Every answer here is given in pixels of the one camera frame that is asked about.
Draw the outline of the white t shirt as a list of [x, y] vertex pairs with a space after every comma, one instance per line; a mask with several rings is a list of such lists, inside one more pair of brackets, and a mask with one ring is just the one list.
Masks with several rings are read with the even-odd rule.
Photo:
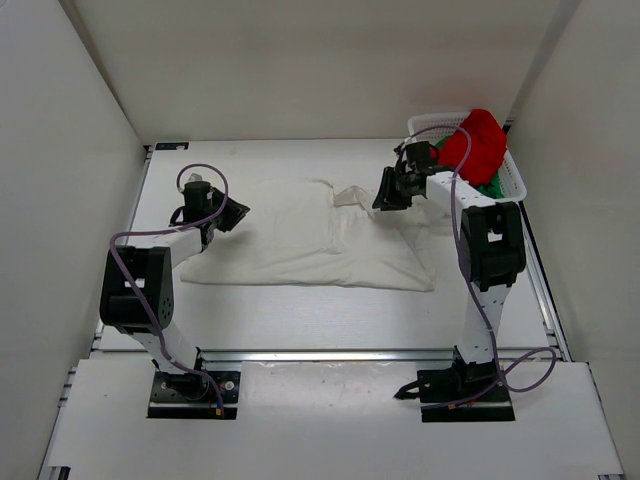
[[341, 286], [429, 292], [430, 215], [372, 207], [371, 191], [322, 179], [234, 178], [249, 212], [189, 260], [180, 278], [200, 285]]

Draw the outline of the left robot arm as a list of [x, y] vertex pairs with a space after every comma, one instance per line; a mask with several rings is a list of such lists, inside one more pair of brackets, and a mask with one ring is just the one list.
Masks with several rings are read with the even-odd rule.
[[169, 227], [147, 236], [144, 246], [109, 247], [99, 314], [101, 321], [137, 341], [158, 371], [176, 375], [175, 388], [188, 400], [206, 395], [210, 377], [199, 365], [200, 351], [172, 320], [173, 270], [204, 252], [216, 232], [233, 230], [250, 208], [204, 180], [181, 190], [183, 205]]

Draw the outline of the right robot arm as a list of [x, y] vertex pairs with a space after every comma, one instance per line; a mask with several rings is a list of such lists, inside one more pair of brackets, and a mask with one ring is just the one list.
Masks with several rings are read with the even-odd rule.
[[458, 266], [469, 293], [466, 317], [456, 350], [467, 365], [453, 370], [449, 387], [470, 400], [486, 384], [474, 365], [495, 360], [495, 343], [504, 303], [526, 266], [518, 205], [491, 199], [460, 178], [453, 167], [438, 164], [437, 147], [427, 141], [402, 143], [396, 164], [383, 170], [373, 207], [409, 208], [423, 196], [451, 214]]

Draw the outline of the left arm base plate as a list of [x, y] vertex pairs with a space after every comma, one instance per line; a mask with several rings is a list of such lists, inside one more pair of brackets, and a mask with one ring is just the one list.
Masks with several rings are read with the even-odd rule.
[[241, 386], [239, 367], [209, 370], [221, 393], [222, 407], [212, 386], [198, 375], [154, 371], [147, 417], [150, 419], [235, 420]]

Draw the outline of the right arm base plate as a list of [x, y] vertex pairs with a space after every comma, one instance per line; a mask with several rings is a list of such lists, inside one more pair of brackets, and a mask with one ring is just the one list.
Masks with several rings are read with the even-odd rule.
[[452, 364], [443, 370], [418, 370], [416, 379], [394, 394], [418, 400], [423, 423], [495, 423], [516, 419], [509, 391], [494, 367]]

